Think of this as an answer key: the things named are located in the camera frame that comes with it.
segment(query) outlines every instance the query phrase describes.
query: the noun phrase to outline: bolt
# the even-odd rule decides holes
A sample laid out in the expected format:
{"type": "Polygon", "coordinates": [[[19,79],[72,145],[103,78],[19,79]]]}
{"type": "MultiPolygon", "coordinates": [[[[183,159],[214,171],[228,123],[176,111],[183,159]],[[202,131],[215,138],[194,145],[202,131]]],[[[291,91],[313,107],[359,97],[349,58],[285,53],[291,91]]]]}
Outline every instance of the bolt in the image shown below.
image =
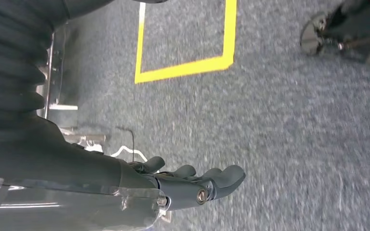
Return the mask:
{"type": "Polygon", "coordinates": [[[200,205],[206,202],[206,200],[208,199],[208,192],[206,191],[206,189],[200,189],[198,191],[197,199],[198,199],[198,204],[200,205]]]}
{"type": "Polygon", "coordinates": [[[319,22],[318,22],[318,27],[321,31],[323,31],[325,29],[325,25],[326,25],[325,18],[320,19],[319,22]]]}
{"type": "Polygon", "coordinates": [[[159,197],[157,199],[157,203],[159,206],[166,206],[167,203],[168,203],[168,199],[164,196],[164,197],[159,197]]]}

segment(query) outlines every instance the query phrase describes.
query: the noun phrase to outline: robotic hand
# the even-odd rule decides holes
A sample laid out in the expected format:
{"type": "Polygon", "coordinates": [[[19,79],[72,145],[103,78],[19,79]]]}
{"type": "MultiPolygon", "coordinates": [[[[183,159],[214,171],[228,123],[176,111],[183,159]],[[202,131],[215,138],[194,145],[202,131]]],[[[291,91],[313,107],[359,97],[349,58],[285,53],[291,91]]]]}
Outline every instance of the robotic hand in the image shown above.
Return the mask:
{"type": "Polygon", "coordinates": [[[165,165],[161,157],[153,157],[145,163],[131,162],[129,165],[164,192],[166,210],[197,207],[207,201],[226,197],[246,177],[243,169],[236,165],[223,171],[212,168],[201,177],[195,176],[195,168],[190,165],[184,165],[174,172],[156,173],[165,165]]]}

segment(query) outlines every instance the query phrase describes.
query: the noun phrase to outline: white wire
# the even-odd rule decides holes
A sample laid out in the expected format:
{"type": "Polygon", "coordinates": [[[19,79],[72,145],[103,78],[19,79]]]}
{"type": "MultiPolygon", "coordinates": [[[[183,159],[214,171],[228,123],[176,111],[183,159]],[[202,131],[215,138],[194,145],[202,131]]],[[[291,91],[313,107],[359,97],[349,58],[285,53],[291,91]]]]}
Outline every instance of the white wire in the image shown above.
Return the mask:
{"type": "Polygon", "coordinates": [[[129,149],[129,148],[127,148],[126,146],[121,146],[121,148],[116,152],[116,153],[113,153],[113,154],[111,154],[110,156],[112,156],[112,157],[117,157],[118,155],[120,155],[121,154],[121,152],[123,151],[123,150],[125,150],[125,151],[127,151],[127,152],[129,152],[129,153],[132,153],[132,154],[138,154],[138,155],[140,155],[140,157],[142,158],[142,160],[144,160],[144,162],[147,162],[148,160],[147,160],[147,158],[144,156],[144,154],[142,153],[142,152],[140,152],[140,151],[138,151],[138,150],[136,150],[136,149],[129,149]]]}

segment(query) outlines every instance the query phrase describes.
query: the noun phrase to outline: yellow tape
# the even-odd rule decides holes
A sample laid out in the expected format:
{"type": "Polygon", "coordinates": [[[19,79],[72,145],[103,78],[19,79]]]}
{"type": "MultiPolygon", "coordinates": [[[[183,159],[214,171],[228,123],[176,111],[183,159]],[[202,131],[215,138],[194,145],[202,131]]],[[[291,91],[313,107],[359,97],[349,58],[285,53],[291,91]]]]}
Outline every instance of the yellow tape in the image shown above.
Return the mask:
{"type": "Polygon", "coordinates": [[[135,83],[226,70],[233,64],[236,39],[237,0],[226,0],[223,55],[141,73],[143,56],[145,4],[140,6],[135,83]]]}

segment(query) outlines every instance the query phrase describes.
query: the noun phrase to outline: gray carpet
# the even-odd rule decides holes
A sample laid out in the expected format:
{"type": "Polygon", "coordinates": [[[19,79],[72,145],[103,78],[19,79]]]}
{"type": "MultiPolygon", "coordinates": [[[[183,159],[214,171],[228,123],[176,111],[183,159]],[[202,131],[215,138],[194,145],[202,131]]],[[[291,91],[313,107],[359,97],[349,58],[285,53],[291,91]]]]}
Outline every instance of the gray carpet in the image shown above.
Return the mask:
{"type": "MultiPolygon", "coordinates": [[[[220,55],[224,2],[147,5],[142,69],[220,55]]],[[[370,67],[306,57],[298,46],[309,17],[337,3],[239,0],[228,70],[138,85],[137,2],[70,23],[65,70],[80,80],[78,124],[129,128],[135,148],[162,156],[167,170],[246,170],[233,195],[175,212],[156,230],[370,231],[370,67]]]]}

